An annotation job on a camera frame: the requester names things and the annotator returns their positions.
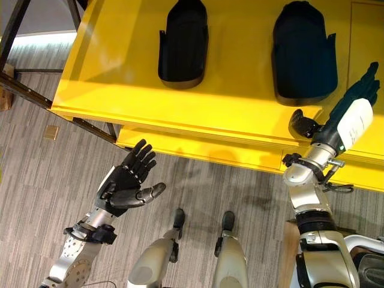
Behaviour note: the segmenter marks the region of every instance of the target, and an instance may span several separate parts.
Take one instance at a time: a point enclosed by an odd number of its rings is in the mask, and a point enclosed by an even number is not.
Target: robotic arm
[[[297,110],[290,121],[299,134],[312,138],[304,156],[288,154],[284,173],[300,231],[301,252],[296,257],[301,288],[359,288],[359,277],[346,242],[332,218],[325,191],[351,191],[352,185],[329,182],[344,166],[336,157],[359,139],[373,119],[379,81],[374,79],[378,63],[370,65],[360,81],[348,89],[321,126]],[[332,166],[326,175],[323,171]]]
[[[128,209],[143,206],[158,197],[166,188],[158,183],[140,189],[149,171],[156,165],[152,146],[141,140],[121,165],[113,167],[102,181],[91,212],[73,227],[60,258],[52,266],[40,288],[78,288],[87,281],[92,263],[103,244],[113,244],[116,234],[111,226],[115,218]]]

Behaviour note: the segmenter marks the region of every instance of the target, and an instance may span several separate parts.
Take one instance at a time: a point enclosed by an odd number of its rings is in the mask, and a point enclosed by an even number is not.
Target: label
[[[372,106],[367,99],[360,98],[352,102],[337,125],[337,131],[345,150],[350,149],[355,144],[371,125],[372,120]]]

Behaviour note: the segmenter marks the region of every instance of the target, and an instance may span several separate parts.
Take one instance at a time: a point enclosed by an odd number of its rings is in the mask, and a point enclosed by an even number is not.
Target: black metal leg
[[[77,0],[77,1],[80,4],[80,6],[83,8],[83,10],[85,10],[86,7],[88,6],[88,0]]]
[[[50,99],[40,95],[39,93],[33,91],[27,86],[21,84],[19,81],[6,75],[4,72],[0,73],[0,83],[5,89],[44,109],[49,109],[52,106],[52,101]],[[104,132],[103,130],[95,127],[94,125],[86,122],[81,118],[73,118],[72,123],[110,143],[116,143],[116,135],[109,135],[108,133]]]
[[[4,65],[12,48],[13,40],[20,28],[20,24],[22,23],[30,1],[31,0],[18,0],[16,2],[10,20],[5,27],[5,31],[0,41],[0,71],[4,69]]]
[[[115,132],[115,128],[113,127],[113,124],[107,122],[107,127],[108,127],[108,130],[109,130],[109,134],[110,134],[112,137],[114,137],[115,140],[117,140],[116,132]]]
[[[77,9],[76,0],[67,0],[67,1],[68,1],[68,6],[70,8],[73,24],[77,31],[80,26],[81,18],[80,18],[79,10]]]
[[[40,68],[27,68],[27,69],[16,69],[14,70],[15,73],[31,73],[31,72],[38,72],[38,73],[62,73],[63,69],[40,69]]]

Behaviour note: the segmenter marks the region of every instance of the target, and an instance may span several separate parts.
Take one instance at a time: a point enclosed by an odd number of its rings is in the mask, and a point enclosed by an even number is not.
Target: floor
[[[62,68],[70,46],[14,47],[9,61],[17,68]],[[23,73],[20,80],[52,98],[59,78]],[[46,125],[59,127],[55,141],[43,138]],[[125,155],[21,98],[10,111],[0,112],[0,287],[41,283],[61,253],[63,228],[92,208],[100,181]],[[163,181],[167,190],[114,222],[118,237],[102,248],[89,283],[111,280],[125,287],[135,260],[169,228],[172,211],[182,207],[187,222],[179,262],[169,265],[165,286],[212,285],[221,216],[231,209],[248,259],[250,287],[277,287],[284,222],[292,218],[281,176],[164,154],[157,155],[157,163],[145,185]],[[384,234],[384,193],[357,189],[328,197],[339,226],[372,237]]]

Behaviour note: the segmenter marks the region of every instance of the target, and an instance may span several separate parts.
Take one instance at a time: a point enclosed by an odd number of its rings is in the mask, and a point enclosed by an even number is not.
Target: wire
[[[335,185],[331,182],[323,184],[325,189],[323,192],[333,191],[336,193],[349,194],[353,192],[353,184]]]
[[[86,284],[86,285],[83,285],[83,286],[90,286],[90,285],[96,285],[96,284],[102,284],[102,283],[112,283],[112,285],[113,285],[115,288],[117,288],[115,282],[112,282],[112,281],[109,281],[109,280],[107,280],[107,281],[101,281],[101,282],[95,282],[95,283],[90,283],[90,284]]]

